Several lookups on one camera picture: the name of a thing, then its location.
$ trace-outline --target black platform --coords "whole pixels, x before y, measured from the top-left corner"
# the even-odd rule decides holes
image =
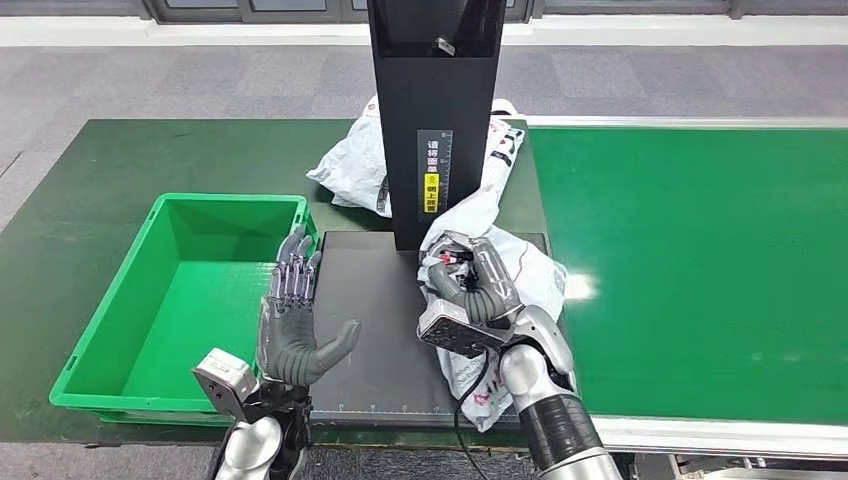
[[[543,234],[517,235],[547,252]],[[391,232],[327,232],[323,255],[315,297],[319,344],[349,319],[363,328],[353,353],[312,387],[313,423],[452,427],[455,400],[436,351],[415,334],[426,307],[416,281],[418,252],[395,250]],[[517,428],[508,413],[496,429]]]

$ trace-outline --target yellow label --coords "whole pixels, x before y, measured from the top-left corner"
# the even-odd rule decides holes
[[[439,174],[424,174],[424,213],[439,211]]]

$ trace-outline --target black measuring stand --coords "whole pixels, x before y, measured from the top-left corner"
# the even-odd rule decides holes
[[[368,0],[393,232],[324,235],[316,336],[351,318],[363,328],[312,387],[317,428],[451,425],[438,359],[415,333],[426,307],[418,249],[480,186],[504,10],[503,0]]]

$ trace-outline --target green conveyor belt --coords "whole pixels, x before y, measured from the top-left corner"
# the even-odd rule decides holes
[[[848,424],[848,132],[531,132],[593,413]]]

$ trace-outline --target black vertical pillar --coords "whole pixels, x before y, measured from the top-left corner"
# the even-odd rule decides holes
[[[480,186],[504,0],[368,0],[392,226],[417,250]]]

